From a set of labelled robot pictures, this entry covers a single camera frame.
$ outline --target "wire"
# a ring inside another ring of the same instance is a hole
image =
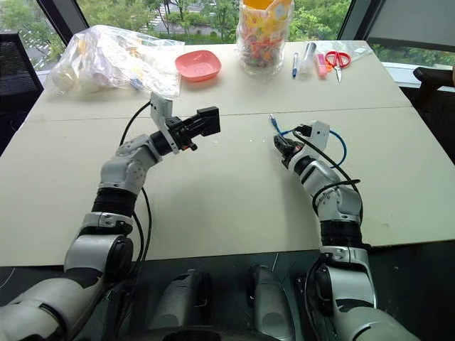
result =
[[[8,278],[5,279],[5,281],[0,285],[0,289],[2,289],[9,282],[9,279],[11,278],[11,276],[13,276],[15,270],[16,270],[16,268],[13,268],[13,270],[9,274]]]
[[[319,153],[319,155],[321,155],[323,158],[325,158],[329,163],[332,164],[332,166],[338,171],[340,172],[345,178],[346,180],[352,182],[350,183],[350,185],[352,186],[352,188],[354,189],[354,191],[357,192],[357,194],[359,195],[360,197],[360,203],[361,203],[361,206],[360,206],[360,213],[359,213],[359,216],[360,216],[360,225],[362,225],[362,220],[363,220],[363,203],[362,203],[362,197],[360,196],[360,192],[358,191],[357,189],[357,186],[355,185],[355,182],[353,182],[353,180],[349,177],[348,174],[346,174],[346,172],[339,166],[335,163],[335,161],[333,161],[331,158],[329,158],[321,149],[319,149],[318,147],[316,147],[315,145],[313,145],[311,142],[309,142],[308,140],[304,139],[303,137],[301,137],[300,135],[297,134],[297,128],[295,129],[292,129],[292,134],[298,138],[298,140],[300,140],[301,142],[305,143],[306,145],[308,145],[310,148],[314,149],[315,151],[317,151]]]
[[[147,252],[148,252],[149,247],[150,247],[152,220],[151,220],[151,209],[150,209],[149,196],[147,195],[147,192],[145,191],[144,188],[141,188],[141,191],[142,191],[142,194],[144,195],[145,204],[146,204],[146,207],[147,207],[147,214],[149,216],[149,227],[147,229],[147,241],[145,243],[145,250],[144,250],[144,254],[142,256],[142,261],[144,262],[145,261],[145,257],[147,255]]]
[[[139,114],[141,114],[142,110],[147,108],[149,105],[150,105],[150,102],[147,102],[146,104],[144,104],[142,107],[139,108],[139,110],[137,112],[134,113],[134,115],[131,117],[131,119],[129,119],[129,122],[128,122],[127,126],[125,127],[125,130],[123,131],[122,138],[120,139],[120,146],[125,142],[125,138],[127,137],[129,127],[133,124],[134,120],[139,116]]]
[[[275,260],[272,265],[272,272],[275,272],[275,266],[277,266],[278,255],[279,255],[279,252],[277,252],[277,255],[275,256]]]
[[[134,115],[131,117],[131,119],[128,121],[128,124],[125,127],[125,130],[123,131],[122,138],[120,139],[120,146],[124,143],[124,141],[126,139],[126,136],[128,134],[128,130],[131,127],[131,125],[133,124],[134,120],[150,104],[151,104],[150,102],[147,102],[142,107],[140,107],[134,113]],[[139,250],[139,255],[138,255],[137,260],[136,260],[136,264],[134,265],[134,268],[130,272],[130,274],[134,274],[134,276],[135,276],[134,283],[133,283],[132,288],[131,288],[131,290],[130,290],[130,292],[128,294],[127,300],[125,301],[123,307],[120,310],[119,319],[117,320],[117,324],[115,325],[115,327],[113,329],[113,332],[112,332],[112,335],[111,335],[110,339],[114,339],[118,335],[118,333],[120,331],[120,328],[122,326],[122,323],[123,323],[124,319],[127,316],[127,311],[129,309],[132,301],[133,301],[134,293],[136,292],[137,285],[139,283],[139,278],[141,276],[142,268],[144,266],[145,258],[146,258],[146,255],[147,255],[147,252],[148,252],[149,246],[150,246],[151,225],[152,225],[151,208],[150,208],[149,197],[148,197],[145,189],[141,188],[141,191],[142,191],[142,194],[144,195],[146,208],[147,208],[147,215],[149,216],[149,226],[148,226],[148,229],[147,229],[147,239],[144,242],[144,231],[142,230],[141,222],[139,221],[139,218],[137,217],[137,214],[135,212],[133,212],[133,218],[134,218],[134,221],[136,222],[137,228],[139,230],[139,240],[140,240],[141,246],[140,246],[140,250]]]
[[[309,269],[308,273],[306,274],[305,278],[305,285],[304,285],[304,296],[305,296],[305,311],[306,315],[308,316],[308,320],[310,322],[311,329],[313,330],[314,337],[319,340],[318,332],[316,330],[316,326],[314,324],[314,319],[313,315],[310,313],[310,307],[309,307],[309,296],[308,296],[308,278],[312,275],[313,272],[315,272],[316,268],[319,266],[321,263],[321,260],[317,258],[317,260],[311,265],[311,268]]]
[[[134,265],[134,268],[131,271],[132,274],[134,274],[136,272],[137,267],[139,266],[139,264],[141,262],[142,255],[144,254],[144,232],[142,230],[142,225],[135,212],[133,212],[133,218],[134,218],[134,221],[136,222],[137,229],[139,230],[139,240],[141,242],[141,248],[139,250],[139,254],[137,255],[136,264]]]
[[[348,146],[345,144],[343,138],[339,134],[336,133],[336,131],[330,130],[330,134],[334,135],[341,142],[341,145],[343,146],[343,157],[341,158],[341,161],[338,162],[338,166],[341,166],[341,164],[346,159],[346,156],[348,156]]]
[[[339,185],[352,185],[352,184],[355,185],[356,183],[359,183],[359,182],[360,182],[359,179],[347,180],[347,181],[339,181],[337,183],[331,183],[330,185],[324,186],[320,190],[318,190],[316,192],[316,194],[313,196],[313,200],[311,202],[311,204],[313,205],[313,210],[316,213],[316,215],[318,214],[318,208],[316,206],[316,201],[318,199],[318,196],[321,195],[322,192],[325,192],[329,188],[336,187],[336,186],[339,186]]]
[[[286,131],[281,131],[279,126],[278,126],[278,121],[277,119],[274,118],[274,116],[272,114],[270,114],[270,121],[272,123],[272,126],[275,128],[275,130],[277,131],[277,133],[280,135],[280,136],[284,136],[286,134],[289,134],[292,132],[293,129],[291,130],[286,130]],[[345,141],[343,140],[343,138],[336,132],[336,131],[333,131],[333,130],[330,130],[330,134],[334,135],[340,142],[341,142],[341,145],[343,147],[343,157],[341,158],[341,161],[338,162],[337,166],[341,166],[341,164],[344,162],[344,160],[346,159],[346,156],[348,156],[348,146],[346,145]]]

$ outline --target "pink bowl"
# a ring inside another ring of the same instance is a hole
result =
[[[179,56],[176,67],[186,80],[200,82],[215,77],[221,70],[221,63],[210,51],[200,50]]]

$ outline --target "office chair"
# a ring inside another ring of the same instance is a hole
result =
[[[0,33],[0,155],[42,91],[19,34]]]
[[[437,91],[443,86],[455,86],[452,72],[425,67],[415,69],[414,76],[422,84],[411,103],[455,164],[455,93]]]
[[[418,67],[413,73],[422,82],[419,90],[412,99],[412,106],[415,109],[421,109],[440,87],[455,86],[452,79],[452,70],[435,70]]]

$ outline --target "scissors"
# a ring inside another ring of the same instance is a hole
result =
[[[331,65],[336,71],[338,83],[341,82],[341,69],[344,69],[350,64],[350,56],[345,52],[328,51],[326,53],[326,62]]]

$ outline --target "glass window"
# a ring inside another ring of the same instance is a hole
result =
[[[370,44],[381,62],[413,64],[437,67],[438,65],[455,65],[455,53],[426,50],[424,48],[408,48],[405,46],[385,46]]]
[[[335,40],[351,0],[294,0],[289,41]]]
[[[36,71],[50,70],[65,45],[35,0],[0,1],[0,31],[19,32]]]
[[[336,39],[351,0],[294,0],[290,41]],[[187,44],[235,43],[239,0],[77,0],[90,25]]]

